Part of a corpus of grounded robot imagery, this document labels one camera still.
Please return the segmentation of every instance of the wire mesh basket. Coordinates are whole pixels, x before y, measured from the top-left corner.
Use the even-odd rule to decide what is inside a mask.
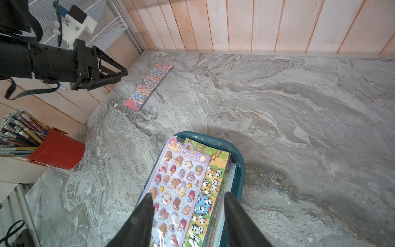
[[[106,0],[98,0],[84,11],[98,22],[93,34],[84,39],[85,44],[88,47],[95,45],[102,51],[105,51],[127,29],[126,23],[119,13],[115,13],[117,16],[111,22],[103,18],[106,6]],[[51,37],[45,41],[44,44],[58,46],[57,36],[52,32],[50,32],[50,36]],[[67,48],[66,45],[66,42],[62,41],[60,47]]]
[[[73,4],[79,6],[85,0],[59,0],[59,4],[70,9]],[[53,0],[29,0],[29,12],[38,20],[43,31],[46,31],[57,20]],[[35,36],[33,32],[24,32],[24,36]]]

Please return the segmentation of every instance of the black strap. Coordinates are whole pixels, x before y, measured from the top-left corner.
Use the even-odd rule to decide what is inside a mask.
[[[26,9],[26,6],[20,0],[10,0],[11,3],[14,5],[15,9],[21,14],[23,19],[27,22],[30,28],[33,30],[34,34],[37,37],[37,41],[40,41],[43,37],[43,29],[41,28],[40,23],[37,19],[29,13]]]
[[[22,222],[22,224],[15,229],[14,231],[11,232],[11,229],[18,224],[19,222]],[[0,243],[3,243],[4,241],[6,242],[6,246],[10,247],[9,243],[8,243],[8,238],[11,237],[12,235],[14,235],[17,231],[19,231],[22,227],[24,226],[24,220],[19,220],[17,222],[15,222],[14,224],[11,225],[10,228],[8,228],[7,234],[4,238],[0,239]]]
[[[55,87],[55,88],[52,88],[52,89],[26,90],[26,91],[21,92],[20,94],[18,94],[17,96],[15,96],[14,98],[11,99],[10,96],[12,95],[12,93],[17,88],[17,84],[15,83],[14,79],[12,79],[11,77],[0,77],[0,79],[1,80],[5,80],[5,79],[11,80],[11,86],[7,89],[7,92],[6,92],[5,96],[4,96],[7,100],[14,100],[14,99],[17,99],[19,97],[26,96],[26,95],[31,95],[31,94],[47,94],[49,92],[55,92],[60,87],[60,83],[58,81],[56,81],[55,83],[58,85],[58,87]]]

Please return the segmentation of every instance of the teal plastic tray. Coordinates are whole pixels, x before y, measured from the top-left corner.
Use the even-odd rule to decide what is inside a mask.
[[[194,141],[200,142],[206,146],[209,147],[213,147],[219,150],[223,150],[226,151],[228,153],[230,153],[230,157],[233,160],[233,164],[236,165],[236,171],[235,171],[235,178],[233,180],[233,186],[232,186],[232,193],[233,195],[237,198],[237,200],[240,202],[241,200],[241,195],[243,193],[243,185],[244,185],[244,178],[246,175],[246,166],[244,163],[244,159],[243,156],[241,156],[240,151],[230,142],[216,138],[216,137],[212,137],[212,136],[208,136],[208,135],[204,135],[204,134],[199,134],[199,133],[195,133],[195,132],[191,132],[191,131],[183,131],[183,132],[179,132],[177,134],[175,134],[175,136],[181,138],[181,139],[187,139],[190,138]],[[147,179],[147,182],[144,185],[144,188],[140,194],[139,199],[137,200],[137,203],[140,201],[145,187],[147,186],[149,179]],[[220,247],[226,247],[227,246],[227,239],[226,239],[226,234],[225,231],[222,230],[222,237],[221,237],[221,244]]]

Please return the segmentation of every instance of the black cable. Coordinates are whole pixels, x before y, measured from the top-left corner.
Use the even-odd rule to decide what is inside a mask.
[[[60,15],[60,10],[59,10],[59,0],[53,1],[53,5],[56,9],[56,16],[58,17],[58,22],[59,22],[59,32],[60,35],[58,35],[58,47],[62,44],[62,36],[63,36],[63,31],[62,31],[62,16]]]
[[[26,95],[31,95],[31,94],[47,94],[49,92],[55,92],[60,87],[60,83],[58,81],[56,81],[55,83],[58,85],[58,87],[55,87],[55,88],[52,88],[52,89],[31,89],[31,90],[26,90],[24,92],[21,92],[20,94],[18,94],[14,98],[10,98],[11,94],[15,91],[15,89],[17,89],[17,84],[15,83],[14,79],[12,79],[11,77],[0,76],[0,80],[5,80],[5,79],[9,79],[11,81],[11,86],[7,89],[7,92],[6,92],[5,96],[4,96],[7,100],[14,100],[16,98],[19,98],[19,97],[22,97],[22,96],[26,96]]]
[[[18,224],[19,222],[22,222],[22,224],[15,229],[13,232],[10,232],[11,229]],[[24,220],[19,220],[17,222],[15,222],[14,224],[12,224],[12,226],[10,228],[8,228],[7,234],[4,238],[0,239],[0,243],[3,243],[4,241],[6,242],[6,246],[7,247],[11,247],[11,245],[8,243],[8,238],[11,237],[12,235],[14,235],[17,231],[19,231],[22,227],[24,226]]]

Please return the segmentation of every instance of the red pencil cup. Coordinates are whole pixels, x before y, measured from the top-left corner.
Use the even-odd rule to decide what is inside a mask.
[[[25,158],[68,170],[80,161],[84,152],[82,142],[64,135],[60,130],[49,128],[43,143]]]

